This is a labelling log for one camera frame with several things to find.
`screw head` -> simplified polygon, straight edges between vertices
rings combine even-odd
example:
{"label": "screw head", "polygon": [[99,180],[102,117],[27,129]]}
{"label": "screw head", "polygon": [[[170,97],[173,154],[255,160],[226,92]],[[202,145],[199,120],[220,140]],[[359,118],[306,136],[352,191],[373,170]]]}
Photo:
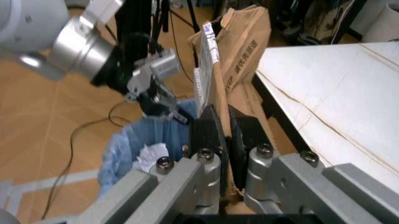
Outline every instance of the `screw head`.
{"label": "screw head", "polygon": [[199,161],[212,161],[214,159],[214,151],[209,148],[201,148],[198,151],[198,160]]}
{"label": "screw head", "polygon": [[157,166],[157,172],[161,174],[167,174],[170,171],[170,169],[173,168],[174,161],[171,157],[164,156],[157,160],[156,166]]}
{"label": "screw head", "polygon": [[256,152],[258,153],[259,156],[261,156],[264,159],[270,159],[271,157],[273,157],[273,153],[274,153],[274,148],[273,146],[271,146],[268,143],[262,143],[259,144],[256,147]]}
{"label": "screw head", "polygon": [[300,153],[302,159],[309,163],[312,167],[316,167],[319,163],[319,156],[312,151],[302,151]]}

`trash can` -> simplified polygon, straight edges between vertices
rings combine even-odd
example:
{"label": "trash can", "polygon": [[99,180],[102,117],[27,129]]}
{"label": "trash can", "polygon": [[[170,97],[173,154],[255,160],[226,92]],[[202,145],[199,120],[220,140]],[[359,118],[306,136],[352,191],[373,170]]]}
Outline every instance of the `trash can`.
{"label": "trash can", "polygon": [[[193,118],[197,118],[195,101],[185,100],[179,106]],[[165,143],[169,156],[175,161],[182,158],[182,146],[188,145],[189,126],[175,120],[142,118],[115,133],[103,152],[102,165],[98,173],[99,197],[105,194],[132,168],[144,145]]]}

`white floor tape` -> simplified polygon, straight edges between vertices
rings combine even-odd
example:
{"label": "white floor tape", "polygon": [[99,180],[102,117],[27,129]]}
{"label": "white floor tape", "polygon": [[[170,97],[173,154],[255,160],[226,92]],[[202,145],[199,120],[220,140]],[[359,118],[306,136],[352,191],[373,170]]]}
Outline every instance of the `white floor tape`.
{"label": "white floor tape", "polygon": [[[70,184],[70,183],[95,179],[95,178],[97,178],[97,174],[98,174],[98,169],[68,174],[66,176],[64,184]],[[6,195],[6,199],[7,199],[7,196],[9,196],[9,201],[8,201],[6,210],[8,212],[10,212],[11,214],[13,214],[14,216],[16,216],[18,214],[20,202],[22,199],[22,195],[24,193],[50,188],[53,186],[54,181],[56,181],[56,179],[57,179],[56,177],[53,177],[53,178],[49,178],[49,179],[45,179],[45,180],[33,181],[33,182],[13,186],[10,189],[8,195]]]}

